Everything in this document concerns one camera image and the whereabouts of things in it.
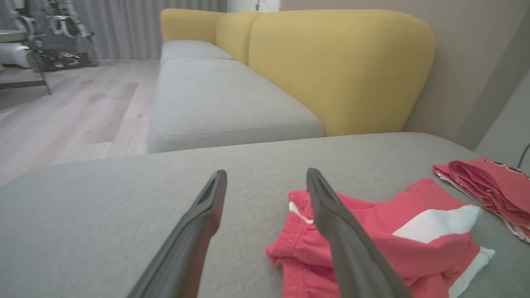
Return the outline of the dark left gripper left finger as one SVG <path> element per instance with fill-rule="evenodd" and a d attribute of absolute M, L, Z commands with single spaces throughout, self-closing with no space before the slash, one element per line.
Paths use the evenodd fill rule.
<path fill-rule="evenodd" d="M 129 293 L 130 298 L 195 298 L 211 238 L 223 214 L 227 173 L 215 171 Z"/>

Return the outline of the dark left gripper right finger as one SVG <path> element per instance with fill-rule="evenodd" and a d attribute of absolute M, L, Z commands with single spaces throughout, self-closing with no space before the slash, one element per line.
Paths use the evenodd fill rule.
<path fill-rule="evenodd" d="M 342 298 L 410 298 L 411 293 L 316 168 L 306 173 L 314 224 L 328 240 Z"/>

